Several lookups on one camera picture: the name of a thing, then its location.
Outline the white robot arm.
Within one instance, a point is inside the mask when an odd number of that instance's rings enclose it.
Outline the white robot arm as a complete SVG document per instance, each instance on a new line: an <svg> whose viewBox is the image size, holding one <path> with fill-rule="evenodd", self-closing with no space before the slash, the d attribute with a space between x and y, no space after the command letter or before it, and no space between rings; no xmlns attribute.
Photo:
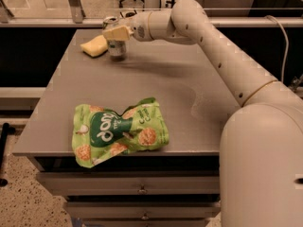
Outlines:
<svg viewBox="0 0 303 227"><path fill-rule="evenodd" d="M195 0L144 11L108 40L191 41L236 99L220 143L222 227L303 227L303 100L225 37Z"/></svg>

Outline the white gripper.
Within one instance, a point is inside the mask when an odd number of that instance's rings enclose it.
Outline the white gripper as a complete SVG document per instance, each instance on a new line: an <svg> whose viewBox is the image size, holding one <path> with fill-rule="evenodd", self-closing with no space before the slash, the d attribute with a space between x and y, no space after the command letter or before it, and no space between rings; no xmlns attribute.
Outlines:
<svg viewBox="0 0 303 227"><path fill-rule="evenodd" d="M107 41L129 41L133 35L140 42L150 42L150 12L140 12L126 18L127 26L114 26L105 29L102 34Z"/></svg>

